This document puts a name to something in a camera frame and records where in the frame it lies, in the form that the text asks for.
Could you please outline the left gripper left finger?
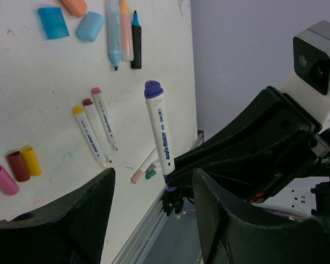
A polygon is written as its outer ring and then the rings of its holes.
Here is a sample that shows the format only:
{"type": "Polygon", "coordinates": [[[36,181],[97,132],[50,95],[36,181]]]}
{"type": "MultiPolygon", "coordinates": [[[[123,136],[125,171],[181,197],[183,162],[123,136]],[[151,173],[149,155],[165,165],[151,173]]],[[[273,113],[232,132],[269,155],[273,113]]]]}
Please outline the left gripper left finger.
{"type": "Polygon", "coordinates": [[[116,173],[13,220],[0,221],[0,263],[100,263],[116,173]]]}

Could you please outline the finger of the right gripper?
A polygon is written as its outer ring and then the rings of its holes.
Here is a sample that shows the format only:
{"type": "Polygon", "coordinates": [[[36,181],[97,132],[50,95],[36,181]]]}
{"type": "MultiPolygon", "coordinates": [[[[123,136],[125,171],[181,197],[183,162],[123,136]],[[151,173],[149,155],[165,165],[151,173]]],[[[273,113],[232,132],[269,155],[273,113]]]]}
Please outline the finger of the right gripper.
{"type": "Polygon", "coordinates": [[[199,169],[245,201],[266,200],[295,178],[309,176],[318,167],[319,158],[313,153],[248,153],[237,157],[220,154],[198,158],[188,153],[175,159],[175,169],[166,176],[166,184],[180,189],[186,197],[193,197],[193,172],[199,169]]]}
{"type": "Polygon", "coordinates": [[[267,167],[315,132],[315,118],[287,93],[268,86],[225,128],[177,157],[175,168],[231,171],[259,161],[267,167]]]}

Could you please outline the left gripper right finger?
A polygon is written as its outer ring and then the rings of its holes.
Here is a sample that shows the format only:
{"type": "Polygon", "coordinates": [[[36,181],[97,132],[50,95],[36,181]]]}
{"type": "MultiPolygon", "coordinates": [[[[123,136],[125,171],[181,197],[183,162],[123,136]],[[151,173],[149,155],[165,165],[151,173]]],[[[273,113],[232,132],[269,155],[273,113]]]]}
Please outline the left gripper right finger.
{"type": "Polygon", "coordinates": [[[192,174],[204,263],[330,263],[330,217],[302,222],[270,214],[192,174]]]}

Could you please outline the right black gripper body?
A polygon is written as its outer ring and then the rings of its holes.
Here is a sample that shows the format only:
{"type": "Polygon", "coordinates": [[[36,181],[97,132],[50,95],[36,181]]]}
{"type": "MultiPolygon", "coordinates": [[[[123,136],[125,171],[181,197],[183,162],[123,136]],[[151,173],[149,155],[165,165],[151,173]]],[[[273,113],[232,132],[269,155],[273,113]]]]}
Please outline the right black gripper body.
{"type": "Polygon", "coordinates": [[[288,109],[280,122],[280,174],[330,176],[330,128],[321,124],[296,100],[283,93],[288,109]]]}

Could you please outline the yellow cap thin pen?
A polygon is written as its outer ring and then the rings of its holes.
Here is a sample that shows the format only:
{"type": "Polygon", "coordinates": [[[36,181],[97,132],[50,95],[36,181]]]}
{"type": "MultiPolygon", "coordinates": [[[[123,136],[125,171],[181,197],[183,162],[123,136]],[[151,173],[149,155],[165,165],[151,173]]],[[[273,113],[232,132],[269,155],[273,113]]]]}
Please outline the yellow cap thin pen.
{"type": "Polygon", "coordinates": [[[90,147],[90,150],[93,153],[94,158],[103,168],[107,168],[107,160],[101,151],[97,138],[94,134],[94,131],[84,109],[81,106],[76,106],[73,108],[73,113],[90,147]]]}

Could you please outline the purple cap thin pen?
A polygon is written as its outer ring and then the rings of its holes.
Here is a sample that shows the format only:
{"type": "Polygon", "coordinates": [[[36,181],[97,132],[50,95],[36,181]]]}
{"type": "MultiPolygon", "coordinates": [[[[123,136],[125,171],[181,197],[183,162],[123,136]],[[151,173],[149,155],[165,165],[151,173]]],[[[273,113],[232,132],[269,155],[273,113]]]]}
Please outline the purple cap thin pen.
{"type": "Polygon", "coordinates": [[[166,188],[171,192],[175,190],[175,187],[168,185],[167,179],[175,170],[175,163],[164,89],[158,81],[149,80],[145,82],[144,96],[162,174],[166,182],[166,188]]]}

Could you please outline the dark red cap thin pen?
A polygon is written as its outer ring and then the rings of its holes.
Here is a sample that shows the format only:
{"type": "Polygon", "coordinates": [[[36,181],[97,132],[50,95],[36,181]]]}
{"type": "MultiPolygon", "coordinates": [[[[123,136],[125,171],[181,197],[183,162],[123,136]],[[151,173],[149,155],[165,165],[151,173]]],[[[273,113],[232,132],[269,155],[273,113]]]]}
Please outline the dark red cap thin pen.
{"type": "Polygon", "coordinates": [[[90,98],[83,99],[82,104],[92,126],[93,132],[97,138],[98,144],[102,150],[102,153],[104,154],[106,160],[109,163],[112,163],[112,148],[108,141],[107,134],[105,132],[95,104],[90,98]]]}

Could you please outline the pink cap thin pen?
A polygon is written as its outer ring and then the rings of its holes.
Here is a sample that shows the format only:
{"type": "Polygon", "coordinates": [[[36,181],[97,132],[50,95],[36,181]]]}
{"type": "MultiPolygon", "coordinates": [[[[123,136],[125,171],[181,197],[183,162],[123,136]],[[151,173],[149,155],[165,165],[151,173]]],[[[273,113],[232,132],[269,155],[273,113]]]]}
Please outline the pink cap thin pen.
{"type": "Polygon", "coordinates": [[[108,139],[113,146],[113,148],[118,151],[119,146],[118,146],[118,140],[116,138],[114,126],[111,122],[110,116],[107,111],[106,103],[103,97],[102,90],[99,87],[94,87],[91,90],[93,98],[96,102],[97,109],[99,111],[100,117],[102,119],[102,123],[104,126],[104,129],[106,130],[108,139]]]}

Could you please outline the orange highlighter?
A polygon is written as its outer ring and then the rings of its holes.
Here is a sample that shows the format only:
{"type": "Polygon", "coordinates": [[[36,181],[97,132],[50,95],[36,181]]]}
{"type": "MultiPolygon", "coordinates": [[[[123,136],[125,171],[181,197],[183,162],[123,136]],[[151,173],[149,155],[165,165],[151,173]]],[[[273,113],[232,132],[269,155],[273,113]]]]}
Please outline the orange highlighter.
{"type": "Polygon", "coordinates": [[[119,6],[120,29],[122,36],[122,60],[125,62],[131,62],[134,60],[131,12],[126,0],[120,0],[119,6]]]}

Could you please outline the black blue cap highlighter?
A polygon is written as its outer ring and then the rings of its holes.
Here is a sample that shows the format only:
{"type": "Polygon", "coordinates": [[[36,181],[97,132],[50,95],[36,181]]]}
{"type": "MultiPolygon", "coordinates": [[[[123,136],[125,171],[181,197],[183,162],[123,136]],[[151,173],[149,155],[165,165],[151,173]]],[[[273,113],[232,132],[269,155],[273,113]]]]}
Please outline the black blue cap highlighter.
{"type": "Polygon", "coordinates": [[[138,13],[135,10],[131,24],[133,35],[133,51],[134,59],[131,61],[132,69],[141,69],[142,67],[142,28],[138,20],[138,13]]]}

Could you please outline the light blue highlighter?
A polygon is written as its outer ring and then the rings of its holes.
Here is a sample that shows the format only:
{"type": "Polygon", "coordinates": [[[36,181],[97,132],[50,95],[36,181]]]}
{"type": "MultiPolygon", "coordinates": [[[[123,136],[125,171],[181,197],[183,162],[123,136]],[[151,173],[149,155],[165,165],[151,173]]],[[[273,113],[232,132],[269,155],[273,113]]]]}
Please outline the light blue highlighter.
{"type": "Polygon", "coordinates": [[[115,71],[122,60],[120,7],[118,0],[106,1],[108,54],[115,71]]]}

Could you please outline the light blue highlighter cap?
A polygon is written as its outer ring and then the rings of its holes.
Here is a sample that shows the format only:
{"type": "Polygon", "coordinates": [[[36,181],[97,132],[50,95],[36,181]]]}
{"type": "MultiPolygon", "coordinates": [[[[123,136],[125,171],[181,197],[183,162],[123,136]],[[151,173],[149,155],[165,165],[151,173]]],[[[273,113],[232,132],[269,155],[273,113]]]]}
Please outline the light blue highlighter cap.
{"type": "Polygon", "coordinates": [[[84,42],[94,42],[104,22],[105,18],[103,15],[95,12],[88,12],[83,17],[76,31],[77,37],[84,42]]]}

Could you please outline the orange highlighter cap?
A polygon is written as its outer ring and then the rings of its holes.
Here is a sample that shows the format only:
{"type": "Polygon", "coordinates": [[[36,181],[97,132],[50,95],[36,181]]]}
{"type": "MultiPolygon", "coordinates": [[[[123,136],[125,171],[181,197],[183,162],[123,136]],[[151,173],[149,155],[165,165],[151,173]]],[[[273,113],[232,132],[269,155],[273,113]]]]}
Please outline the orange highlighter cap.
{"type": "Polygon", "coordinates": [[[76,18],[81,18],[87,11],[85,0],[60,0],[69,13],[76,18]]]}

